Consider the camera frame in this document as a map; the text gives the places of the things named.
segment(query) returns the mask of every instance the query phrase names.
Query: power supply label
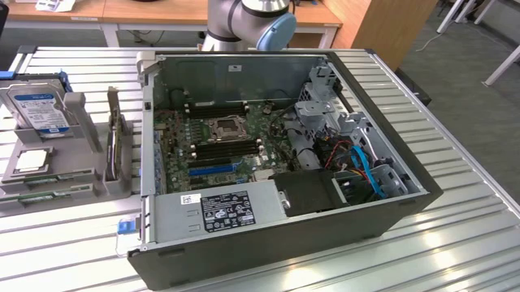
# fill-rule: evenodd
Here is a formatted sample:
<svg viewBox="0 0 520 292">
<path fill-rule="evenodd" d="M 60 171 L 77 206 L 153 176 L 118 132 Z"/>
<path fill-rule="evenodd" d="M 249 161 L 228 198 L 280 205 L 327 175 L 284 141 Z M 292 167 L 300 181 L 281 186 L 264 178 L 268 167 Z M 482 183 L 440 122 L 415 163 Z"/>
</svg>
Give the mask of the power supply label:
<svg viewBox="0 0 520 292">
<path fill-rule="evenodd" d="M 256 224 L 250 197 L 246 191 L 201 198 L 208 232 Z"/>
<path fill-rule="evenodd" d="M 58 109 L 52 94 L 26 94 L 15 96 L 18 107 L 36 130 L 44 133 L 60 133 L 69 130 L 69 122 Z"/>
</svg>

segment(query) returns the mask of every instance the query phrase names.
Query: metal slatted tabletop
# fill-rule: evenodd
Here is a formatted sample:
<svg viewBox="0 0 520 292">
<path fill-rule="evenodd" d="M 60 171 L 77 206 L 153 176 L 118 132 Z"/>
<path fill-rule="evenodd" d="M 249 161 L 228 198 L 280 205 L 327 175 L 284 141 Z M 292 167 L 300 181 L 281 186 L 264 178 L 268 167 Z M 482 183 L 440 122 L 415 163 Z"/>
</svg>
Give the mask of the metal slatted tabletop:
<svg viewBox="0 0 520 292">
<path fill-rule="evenodd" d="M 146 291 L 115 253 L 115 225 L 141 208 L 141 108 L 135 55 L 143 48 L 40 47 L 12 69 L 70 74 L 87 111 L 107 121 L 117 86 L 134 121 L 131 197 L 8 216 L 0 213 L 0 291 Z M 376 55 L 337 50 L 347 67 L 435 177 L 444 195 L 379 238 L 187 284 L 171 291 L 510 291 L 520 290 L 519 206 Z M 344 92 L 355 109 L 356 101 Z M 0 109 L 0 173 L 16 136 Z"/>
</svg>

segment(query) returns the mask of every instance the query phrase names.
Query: green circuit board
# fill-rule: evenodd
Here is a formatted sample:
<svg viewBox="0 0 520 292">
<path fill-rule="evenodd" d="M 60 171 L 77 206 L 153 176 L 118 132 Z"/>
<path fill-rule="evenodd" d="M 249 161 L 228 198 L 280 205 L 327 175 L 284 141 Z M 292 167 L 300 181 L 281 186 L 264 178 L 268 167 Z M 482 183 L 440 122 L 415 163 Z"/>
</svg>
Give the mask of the green circuit board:
<svg viewBox="0 0 520 292">
<path fill-rule="evenodd" d="M 205 189 L 214 186 L 241 184 L 253 181 L 253 173 L 257 170 L 273 169 L 281 173 L 289 171 L 286 160 L 281 157 L 273 142 L 290 155 L 292 145 L 289 139 L 282 134 L 282 121 L 274 123 L 273 139 L 269 139 L 269 125 L 273 118 L 280 113 L 274 110 L 269 115 L 262 112 L 265 103 L 253 103 L 250 110 L 242 119 L 248 140 L 262 140 L 264 150 L 257 155 L 244 155 L 230 157 L 233 172 L 212 175 L 189 176 L 189 163 L 196 161 L 191 157 L 191 144 L 205 145 L 213 138 L 210 126 L 212 119 L 191 119 L 182 111 L 157 111 L 154 117 L 154 128 L 161 133 L 161 149 L 163 152 L 163 168 L 166 174 L 167 193 L 183 192 L 196 189 Z M 201 130 L 196 137 L 193 128 Z M 292 166 L 300 168 L 297 159 L 292 161 Z"/>
</svg>

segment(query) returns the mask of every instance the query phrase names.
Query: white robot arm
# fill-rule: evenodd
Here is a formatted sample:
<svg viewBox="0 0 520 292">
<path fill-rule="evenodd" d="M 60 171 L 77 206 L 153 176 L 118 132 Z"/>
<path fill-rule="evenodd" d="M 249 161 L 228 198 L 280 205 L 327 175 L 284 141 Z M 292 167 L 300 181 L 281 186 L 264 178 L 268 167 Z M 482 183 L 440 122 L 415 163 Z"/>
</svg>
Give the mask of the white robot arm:
<svg viewBox="0 0 520 292">
<path fill-rule="evenodd" d="M 209 31 L 202 50 L 281 50 L 293 38 L 290 0 L 209 0 Z"/>
</svg>

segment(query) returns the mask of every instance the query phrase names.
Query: gray carpet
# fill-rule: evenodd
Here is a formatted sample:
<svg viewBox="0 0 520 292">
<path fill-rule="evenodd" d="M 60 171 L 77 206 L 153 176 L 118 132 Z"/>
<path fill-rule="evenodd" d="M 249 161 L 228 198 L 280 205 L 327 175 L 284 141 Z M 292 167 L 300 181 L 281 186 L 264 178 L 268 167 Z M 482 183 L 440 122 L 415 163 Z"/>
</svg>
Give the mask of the gray carpet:
<svg viewBox="0 0 520 292">
<path fill-rule="evenodd" d="M 401 67 L 431 95 L 429 109 L 520 202 L 520 67 L 515 65 L 494 87 L 482 84 L 514 48 L 494 43 L 480 33 L 494 36 L 474 24 L 453 24 L 425 51 L 416 52 L 437 35 L 435 30 L 443 19 L 436 13 L 432 13 Z M 151 32 L 143 38 L 155 42 L 159 32 Z M 137 44 L 129 32 L 119 32 L 119 39 L 122 46 L 146 45 Z M 193 47 L 200 42 L 196 32 L 166 32 L 158 46 Z M 106 45 L 101 31 L 63 30 L 58 33 L 46 29 L 6 29 L 0 41 L 0 69 L 10 67 L 23 44 Z"/>
<path fill-rule="evenodd" d="M 514 65 L 492 87 L 482 84 L 515 48 L 472 23 L 453 23 L 416 52 L 437 35 L 443 19 L 436 13 L 401 69 L 431 95 L 435 116 L 520 202 L 520 66 Z"/>
</svg>

